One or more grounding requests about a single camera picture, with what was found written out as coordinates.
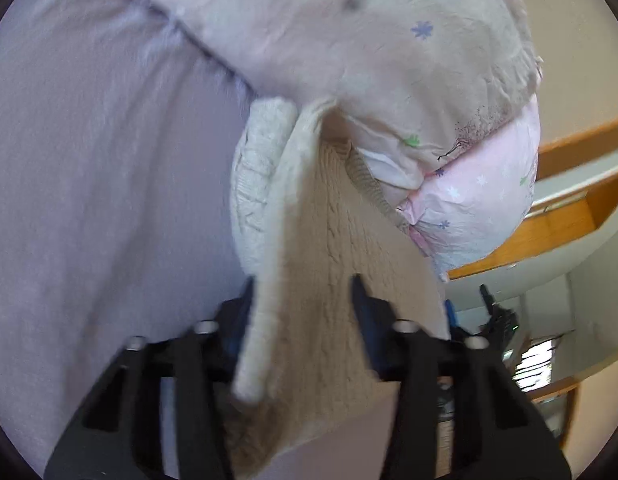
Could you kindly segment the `beige cable knit sweater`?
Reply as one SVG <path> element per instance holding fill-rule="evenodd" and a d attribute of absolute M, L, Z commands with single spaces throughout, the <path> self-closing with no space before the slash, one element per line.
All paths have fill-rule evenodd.
<path fill-rule="evenodd" d="M 443 287 L 346 142 L 322 139 L 331 100 L 304 108 L 251 104 L 233 158 L 230 214 L 254 300 L 227 422 L 235 474 L 333 431 L 394 394 L 367 368 L 349 284 L 437 337 L 448 334 Z"/>

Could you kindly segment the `wooden shelf unit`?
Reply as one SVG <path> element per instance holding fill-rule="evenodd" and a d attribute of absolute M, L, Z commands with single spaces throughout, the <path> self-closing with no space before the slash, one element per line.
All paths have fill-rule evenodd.
<path fill-rule="evenodd" d="M 560 448 L 565 448 L 576 417 L 580 388 L 586 378 L 609 365 L 608 353 L 603 359 L 590 361 L 588 366 L 572 365 L 568 374 L 552 376 L 563 335 L 531 340 L 526 337 L 518 354 L 504 353 L 512 378 L 535 405 Z"/>

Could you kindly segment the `pink floral right pillow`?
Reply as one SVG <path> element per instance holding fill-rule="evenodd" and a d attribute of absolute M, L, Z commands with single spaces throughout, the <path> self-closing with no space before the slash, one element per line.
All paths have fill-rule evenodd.
<path fill-rule="evenodd" d="M 397 207 L 438 274 L 486 258 L 522 223 L 534 199 L 540 137 L 533 96 L 518 116 L 426 177 Z"/>

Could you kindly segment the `pink floral pillow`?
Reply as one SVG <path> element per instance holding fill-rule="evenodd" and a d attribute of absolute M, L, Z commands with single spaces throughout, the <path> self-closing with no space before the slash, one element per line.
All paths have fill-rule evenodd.
<path fill-rule="evenodd" d="M 396 190 L 510 122 L 539 84 L 522 0 L 146 0 L 263 96 L 333 98 Z"/>
<path fill-rule="evenodd" d="M 486 258 L 522 223 L 534 199 L 540 137 L 533 96 L 518 116 L 426 177 L 397 207 L 438 274 Z"/>

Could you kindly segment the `wooden headboard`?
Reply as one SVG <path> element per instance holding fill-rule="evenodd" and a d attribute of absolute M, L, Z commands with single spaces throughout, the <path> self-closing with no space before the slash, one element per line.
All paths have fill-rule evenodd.
<path fill-rule="evenodd" d="M 618 155 L 618 119 L 542 145 L 537 184 L 548 184 L 552 178 L 565 177 L 568 171 L 608 155 Z M 617 208 L 618 168 L 567 185 L 537 200 L 520 227 L 495 252 L 451 271 L 450 278 L 460 280 L 551 252 L 600 230 Z"/>

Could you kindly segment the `pink floral left pillow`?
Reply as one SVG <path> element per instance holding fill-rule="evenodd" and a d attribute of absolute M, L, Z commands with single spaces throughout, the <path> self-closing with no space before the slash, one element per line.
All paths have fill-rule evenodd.
<path fill-rule="evenodd" d="M 522 0 L 146 0 L 263 96 L 333 98 L 396 190 L 510 122 L 539 84 Z"/>

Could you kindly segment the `lilac bed sheet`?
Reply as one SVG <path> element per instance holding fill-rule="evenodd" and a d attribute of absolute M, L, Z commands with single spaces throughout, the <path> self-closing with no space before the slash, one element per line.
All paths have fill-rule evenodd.
<path fill-rule="evenodd" d="M 40 476 L 126 337 L 239 292 L 232 159 L 254 96 L 140 0 L 0 21 L 0 454 Z"/>

